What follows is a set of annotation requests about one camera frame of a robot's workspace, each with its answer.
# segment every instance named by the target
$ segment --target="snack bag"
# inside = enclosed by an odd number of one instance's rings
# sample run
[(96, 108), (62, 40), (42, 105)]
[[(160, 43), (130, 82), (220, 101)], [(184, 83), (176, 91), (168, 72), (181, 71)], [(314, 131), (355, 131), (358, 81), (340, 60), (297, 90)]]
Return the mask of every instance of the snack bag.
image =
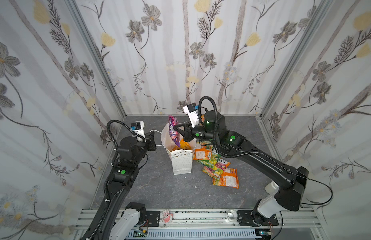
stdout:
[(214, 180), (217, 180), (217, 181), (220, 180), (220, 177), (223, 174), (223, 170), (215, 166), (213, 168), (204, 166), (203, 172), (207, 173), (208, 175), (213, 177)]
[(180, 140), (180, 148), (183, 150), (192, 150), (191, 145), (188, 142), (185, 142), (183, 139)]
[(205, 160), (197, 160), (197, 161), (207, 167), (214, 167), (216, 164), (216, 160), (214, 159), (211, 159), (209, 161), (205, 161)]
[(218, 168), (221, 168), (222, 170), (225, 170), (231, 163), (224, 160), (224, 159), (219, 159), (216, 163), (215, 166)]
[(208, 150), (212, 150), (212, 145), (209, 145), (209, 144), (211, 144), (211, 142), (208, 142), (208, 141), (200, 142), (200, 146), (202, 148), (205, 148), (205, 149), (208, 149)]
[(178, 124), (178, 120), (171, 115), (168, 115), (168, 132), (169, 136), (171, 137), (172, 141), (176, 144), (176, 146), (180, 147), (180, 134), (175, 131), (174, 126)]
[(237, 170), (233, 168), (227, 168), (221, 174), (220, 179), (215, 177), (212, 179), (212, 184), (223, 187), (234, 187), (239, 188), (239, 178), (237, 177)]
[(193, 159), (210, 161), (211, 155), (212, 155), (211, 150), (208, 150), (205, 148), (195, 149), (195, 153), (193, 154)]
[(219, 160), (220, 157), (221, 157), (221, 155), (219, 153), (217, 153), (217, 151), (215, 150), (214, 147), (212, 147), (212, 158), (217, 161), (217, 160)]

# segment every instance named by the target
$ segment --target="yellow flower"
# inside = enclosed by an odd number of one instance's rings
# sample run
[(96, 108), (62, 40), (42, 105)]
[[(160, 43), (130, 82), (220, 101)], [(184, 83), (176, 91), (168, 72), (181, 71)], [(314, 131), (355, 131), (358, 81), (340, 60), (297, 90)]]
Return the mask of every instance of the yellow flower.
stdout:
[(20, 218), (22, 217), (22, 214), (21, 213), (18, 213), (15, 215), (15, 220), (19, 220)]
[(368, 56), (371, 53), (371, 48), (369, 47), (368, 43), (365, 43), (364, 46), (362, 46), (359, 51), (356, 53), (356, 57), (363, 58), (365, 56)]
[(93, 104), (95, 104), (96, 98), (89, 98), (87, 100), (87, 107), (90, 108)]
[(192, 82), (192, 83), (198, 83), (199, 82), (199, 79), (196, 78), (196, 77), (188, 77), (187, 80), (188, 80), (188, 82)]
[(115, 39), (109, 36), (107, 33), (102, 33), (102, 44), (106, 47), (111, 47), (115, 44)]
[(371, 11), (357, 16), (354, 20), (354, 28), (358, 31), (366, 29), (369, 25), (371, 25)]
[(70, 35), (71, 29), (67, 23), (62, 23), (62, 28), (67, 35)]
[(50, 22), (50, 15), (44, 5), (38, 0), (34, 0), (34, 19), (41, 24)]
[(223, 20), (221, 18), (215, 18), (215, 28), (219, 28), (223, 25)]
[(195, 3), (195, 9), (198, 12), (207, 12), (211, 5), (211, 0), (199, 0)]
[(68, 111), (71, 111), (71, 110), (72, 110), (72, 106), (71, 106), (71, 104), (67, 104), (67, 105), (66, 105), (66, 109), (67, 109)]
[(293, 101), (295, 102), (296, 107), (300, 107), (300, 96), (298, 94), (293, 96)]
[(4, 209), (7, 209), (10, 205), (11, 205), (10, 202), (6, 202), (6, 204), (4, 204)]
[(245, 43), (247, 46), (255, 46), (260, 42), (260, 36), (257, 33), (252, 33)]

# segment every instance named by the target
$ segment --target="black mounting plate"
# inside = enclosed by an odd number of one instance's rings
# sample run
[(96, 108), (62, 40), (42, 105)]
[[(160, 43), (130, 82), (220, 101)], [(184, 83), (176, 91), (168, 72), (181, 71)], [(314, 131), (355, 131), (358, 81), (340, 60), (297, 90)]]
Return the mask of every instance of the black mounting plate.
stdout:
[(158, 227), (160, 221), (160, 211), (146, 211), (149, 227)]
[[(252, 210), (239, 210), (237, 211), (237, 221), (240, 226), (251, 226), (251, 227), (260, 227), (252, 222)], [(273, 214), (271, 218), (266, 219), (261, 226), (269, 226), (269, 222), (273, 226), (279, 226), (279, 221), (276, 218), (276, 214)]]

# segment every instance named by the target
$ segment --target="purple snack bag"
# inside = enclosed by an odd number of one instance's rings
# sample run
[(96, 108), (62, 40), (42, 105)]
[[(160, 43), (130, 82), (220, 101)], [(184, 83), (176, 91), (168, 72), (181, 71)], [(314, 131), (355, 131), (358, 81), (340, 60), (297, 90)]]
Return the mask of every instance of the purple snack bag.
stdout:
[(174, 116), (168, 115), (169, 136), (171, 137), (172, 141), (176, 144), (176, 146), (180, 147), (180, 134), (174, 129), (174, 126), (177, 124), (178, 120)]

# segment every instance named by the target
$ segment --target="white cable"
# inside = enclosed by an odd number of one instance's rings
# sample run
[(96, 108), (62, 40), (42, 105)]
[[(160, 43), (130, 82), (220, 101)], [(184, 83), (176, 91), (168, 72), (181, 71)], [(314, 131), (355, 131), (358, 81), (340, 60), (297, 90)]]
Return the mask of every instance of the white cable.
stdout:
[(158, 130), (155, 130), (155, 129), (152, 129), (150, 132), (152, 132), (152, 131), (155, 131), (155, 132), (158, 132), (158, 133), (160, 133), (161, 134), (161, 132), (160, 131), (158, 131)]

